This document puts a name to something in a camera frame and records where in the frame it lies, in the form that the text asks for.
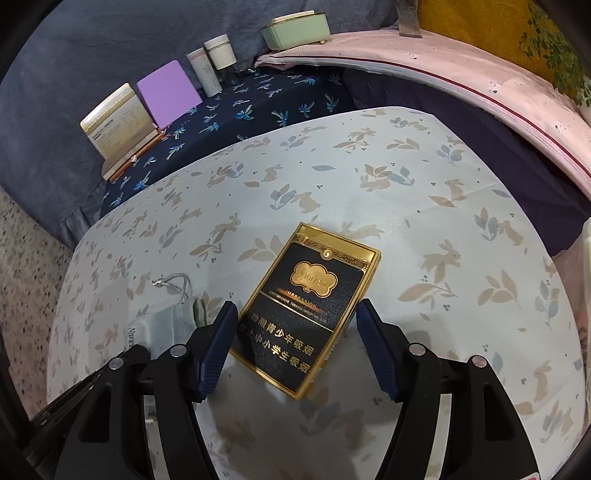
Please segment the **grey face mask pouch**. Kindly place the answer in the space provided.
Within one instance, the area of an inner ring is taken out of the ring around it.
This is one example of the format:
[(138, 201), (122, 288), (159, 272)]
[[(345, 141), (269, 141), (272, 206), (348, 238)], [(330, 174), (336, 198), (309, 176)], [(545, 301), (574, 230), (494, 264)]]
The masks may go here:
[(176, 344), (185, 344), (196, 328), (207, 325), (204, 301), (192, 294), (189, 277), (173, 273), (152, 282), (156, 288), (177, 293), (179, 299), (162, 310), (137, 314), (124, 329), (124, 349), (145, 347), (155, 359)]

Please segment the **black gold cigarette box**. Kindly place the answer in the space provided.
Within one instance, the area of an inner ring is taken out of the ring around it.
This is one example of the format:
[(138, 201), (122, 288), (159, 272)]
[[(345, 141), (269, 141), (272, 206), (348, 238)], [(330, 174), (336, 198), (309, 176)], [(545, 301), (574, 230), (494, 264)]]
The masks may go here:
[(381, 252), (301, 223), (240, 312), (231, 353), (300, 399), (349, 326)]

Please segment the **white lined trash bin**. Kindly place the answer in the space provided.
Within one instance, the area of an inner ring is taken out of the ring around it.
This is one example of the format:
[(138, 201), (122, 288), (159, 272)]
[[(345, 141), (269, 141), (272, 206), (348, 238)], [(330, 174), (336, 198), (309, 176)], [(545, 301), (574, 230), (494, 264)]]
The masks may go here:
[(574, 314), (581, 349), (587, 354), (590, 342), (590, 230), (585, 227), (575, 242), (555, 255), (553, 261)]

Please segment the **rabbit print light tablecloth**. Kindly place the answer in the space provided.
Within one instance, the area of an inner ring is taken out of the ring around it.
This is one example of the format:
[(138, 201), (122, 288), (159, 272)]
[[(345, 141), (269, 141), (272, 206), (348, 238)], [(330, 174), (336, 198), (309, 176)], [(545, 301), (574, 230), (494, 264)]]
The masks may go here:
[[(214, 318), (244, 307), (303, 224), (376, 250), (366, 296), (438, 356), (483, 356), (515, 406), (539, 475), (588, 426), (586, 369), (549, 245), (505, 181), (436, 117), (368, 109), (287, 126), (163, 178), (147, 160), (107, 195), (57, 304), (47, 394), (125, 346), (130, 323), (176, 304), (170, 277)], [(358, 329), (262, 318), (259, 360), (229, 357), (195, 413), (224, 479), (372, 479), (401, 408), (378, 384)]]

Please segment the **purple notebook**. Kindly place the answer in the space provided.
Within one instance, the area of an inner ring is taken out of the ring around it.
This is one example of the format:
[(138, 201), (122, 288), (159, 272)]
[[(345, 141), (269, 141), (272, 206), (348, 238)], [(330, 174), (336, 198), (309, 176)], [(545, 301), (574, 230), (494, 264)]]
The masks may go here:
[(163, 129), (202, 103), (177, 60), (172, 60), (137, 82), (137, 88), (156, 125)]

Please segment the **blue grey backdrop cloth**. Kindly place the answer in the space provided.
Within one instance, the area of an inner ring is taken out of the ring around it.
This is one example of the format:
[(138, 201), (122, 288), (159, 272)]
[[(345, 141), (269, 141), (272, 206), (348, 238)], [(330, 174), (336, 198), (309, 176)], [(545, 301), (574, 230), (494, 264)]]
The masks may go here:
[(108, 94), (205, 41), (228, 35), (242, 68), (266, 51), (260, 30), (303, 10), (332, 32), (394, 24), (391, 1), (64, 1), (1, 81), (1, 185), (50, 235), (74, 248), (97, 221), (102, 159), (80, 121)]

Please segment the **white cosmetic tube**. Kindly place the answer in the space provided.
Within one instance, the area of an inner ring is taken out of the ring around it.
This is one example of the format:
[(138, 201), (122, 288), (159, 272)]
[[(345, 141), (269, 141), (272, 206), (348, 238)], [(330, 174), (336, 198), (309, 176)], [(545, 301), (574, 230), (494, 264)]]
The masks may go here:
[(197, 79), (208, 98), (221, 93), (222, 87), (216, 76), (211, 60), (204, 48), (198, 48), (186, 55)]

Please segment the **pink dotted cloth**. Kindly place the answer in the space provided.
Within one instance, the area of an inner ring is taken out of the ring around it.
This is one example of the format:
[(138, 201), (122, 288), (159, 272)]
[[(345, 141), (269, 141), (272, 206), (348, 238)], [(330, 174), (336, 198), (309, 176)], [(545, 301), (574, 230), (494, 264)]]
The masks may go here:
[(391, 29), (332, 35), (259, 56), (259, 66), (341, 66), (415, 81), (495, 116), (590, 188), (590, 126), (572, 100), (541, 77), (493, 54), (439, 34), (402, 37)]

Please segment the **navy floral cloth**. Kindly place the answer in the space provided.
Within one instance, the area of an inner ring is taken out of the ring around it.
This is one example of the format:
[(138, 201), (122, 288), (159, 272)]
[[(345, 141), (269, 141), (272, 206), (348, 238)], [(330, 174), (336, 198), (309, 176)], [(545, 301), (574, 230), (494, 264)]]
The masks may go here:
[(355, 109), (342, 69), (263, 68), (187, 111), (162, 138), (107, 183), (100, 215), (167, 175), (238, 141)]

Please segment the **green plant in white pot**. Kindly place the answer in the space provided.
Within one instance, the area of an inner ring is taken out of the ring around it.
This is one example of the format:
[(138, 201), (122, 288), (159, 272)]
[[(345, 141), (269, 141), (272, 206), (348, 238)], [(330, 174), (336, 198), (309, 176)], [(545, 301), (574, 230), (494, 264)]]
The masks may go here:
[(528, 2), (529, 18), (519, 45), (529, 59), (540, 59), (550, 70), (551, 83), (569, 97), (590, 123), (590, 69), (554, 21), (534, 1)]

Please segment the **white cosmetic jar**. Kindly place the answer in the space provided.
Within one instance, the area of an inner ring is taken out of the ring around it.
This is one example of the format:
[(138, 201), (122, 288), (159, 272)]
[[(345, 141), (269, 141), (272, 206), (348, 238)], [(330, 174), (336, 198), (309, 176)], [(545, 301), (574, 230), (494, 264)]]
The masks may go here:
[(204, 49), (217, 71), (221, 71), (236, 63), (229, 37), (222, 34), (204, 42)]

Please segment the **mustard yellow cloth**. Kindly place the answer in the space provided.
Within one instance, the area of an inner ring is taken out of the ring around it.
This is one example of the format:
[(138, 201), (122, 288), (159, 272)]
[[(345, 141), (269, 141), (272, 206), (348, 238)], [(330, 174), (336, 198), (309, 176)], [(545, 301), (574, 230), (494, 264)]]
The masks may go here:
[(527, 27), (529, 1), (421, 1), (421, 27), (485, 50), (551, 82), (540, 59), (526, 57), (519, 45)]

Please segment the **glass vase with pink flowers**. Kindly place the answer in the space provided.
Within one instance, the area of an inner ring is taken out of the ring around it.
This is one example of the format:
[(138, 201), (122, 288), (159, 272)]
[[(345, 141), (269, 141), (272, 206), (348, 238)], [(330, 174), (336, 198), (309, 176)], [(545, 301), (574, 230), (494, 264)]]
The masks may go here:
[(422, 29), (418, 18), (418, 0), (396, 0), (398, 30), (402, 37), (421, 38)]

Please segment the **green tissue box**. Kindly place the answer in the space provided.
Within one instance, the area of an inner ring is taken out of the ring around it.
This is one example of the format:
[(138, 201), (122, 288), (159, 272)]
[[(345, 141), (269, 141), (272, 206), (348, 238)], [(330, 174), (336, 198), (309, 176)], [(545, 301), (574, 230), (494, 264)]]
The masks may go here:
[(267, 47), (273, 51), (297, 46), (322, 43), (331, 37), (325, 13), (315, 10), (301, 11), (273, 18), (260, 32)]

